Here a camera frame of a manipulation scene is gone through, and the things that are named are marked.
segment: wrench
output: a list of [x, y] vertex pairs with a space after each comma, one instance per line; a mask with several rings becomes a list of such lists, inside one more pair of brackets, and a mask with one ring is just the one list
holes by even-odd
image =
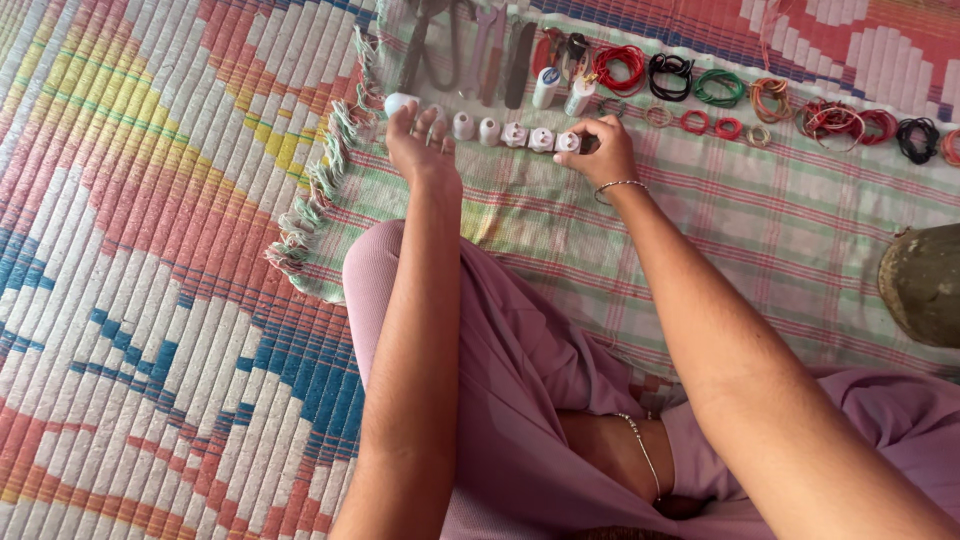
[[477, 6], [477, 39], [473, 42], [473, 58], [470, 59], [470, 68], [460, 85], [460, 97], [464, 99], [480, 93], [480, 62], [487, 49], [487, 31], [496, 20], [496, 15], [497, 10], [493, 8], [489, 13], [484, 13], [483, 8]]

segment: hand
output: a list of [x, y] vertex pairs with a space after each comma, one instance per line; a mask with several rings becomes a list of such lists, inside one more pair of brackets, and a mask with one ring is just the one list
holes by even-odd
[[594, 187], [636, 180], [634, 141], [623, 129], [619, 118], [609, 114], [599, 120], [582, 120], [568, 131], [581, 138], [596, 135], [600, 143], [590, 148], [587, 154], [559, 152], [554, 155], [553, 161], [580, 171]]
[[[417, 102], [410, 101], [387, 123], [387, 150], [390, 163], [406, 179], [410, 188], [421, 186], [444, 186], [463, 189], [463, 181], [454, 163], [456, 143], [446, 135], [444, 122], [434, 123], [437, 112], [428, 109], [417, 117]], [[430, 125], [433, 134], [427, 140]]]

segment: silver anklet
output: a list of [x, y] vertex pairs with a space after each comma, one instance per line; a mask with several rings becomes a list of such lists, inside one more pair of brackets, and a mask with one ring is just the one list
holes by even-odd
[[606, 201], [601, 201], [599, 195], [603, 193], [604, 189], [607, 189], [611, 185], [620, 185], [620, 184], [636, 184], [646, 189], [648, 193], [650, 192], [650, 189], [647, 188], [647, 184], [644, 184], [639, 180], [621, 180], [620, 182], [610, 182], [609, 184], [603, 184], [600, 187], [597, 187], [596, 191], [593, 192], [593, 200], [600, 203], [601, 205], [607, 205], [608, 207], [612, 207], [613, 206], [612, 204]]
[[640, 449], [643, 450], [643, 456], [647, 458], [647, 465], [650, 465], [650, 472], [654, 474], [654, 482], [657, 484], [657, 498], [654, 500], [654, 503], [660, 502], [660, 479], [657, 478], [657, 469], [654, 469], [654, 462], [650, 460], [650, 455], [647, 454], [647, 448], [643, 446], [643, 438], [640, 437], [640, 430], [636, 428], [636, 422], [630, 417], [629, 414], [624, 414], [622, 412], [615, 412], [616, 416], [630, 422], [630, 427], [634, 430], [634, 435], [636, 435], [636, 442], [640, 443]]

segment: pink pants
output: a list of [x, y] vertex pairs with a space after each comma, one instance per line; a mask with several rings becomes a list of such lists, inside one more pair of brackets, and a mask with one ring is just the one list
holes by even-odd
[[[356, 241], [344, 264], [364, 384], [402, 235], [402, 221], [381, 223]], [[673, 493], [716, 499], [696, 518], [662, 517], [572, 452], [556, 409], [645, 416], [627, 391], [629, 370], [466, 240], [461, 263], [457, 477], [444, 537], [553, 538], [610, 525], [689, 540], [774, 537], [713, 452], [689, 404], [665, 411], [662, 420], [676, 469]], [[871, 369], [823, 375], [820, 384], [863, 435], [960, 519], [960, 386]]]

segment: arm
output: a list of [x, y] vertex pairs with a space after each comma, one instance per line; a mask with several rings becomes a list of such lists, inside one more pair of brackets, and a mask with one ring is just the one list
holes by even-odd
[[[594, 186], [636, 180], [614, 116], [588, 156]], [[776, 331], [635, 184], [604, 195], [627, 226], [694, 415], [779, 538], [958, 538], [960, 528], [848, 422]]]
[[410, 185], [394, 290], [374, 354], [356, 470], [332, 538], [437, 538], [453, 489], [460, 335], [460, 207], [453, 139], [411, 102], [390, 118]]

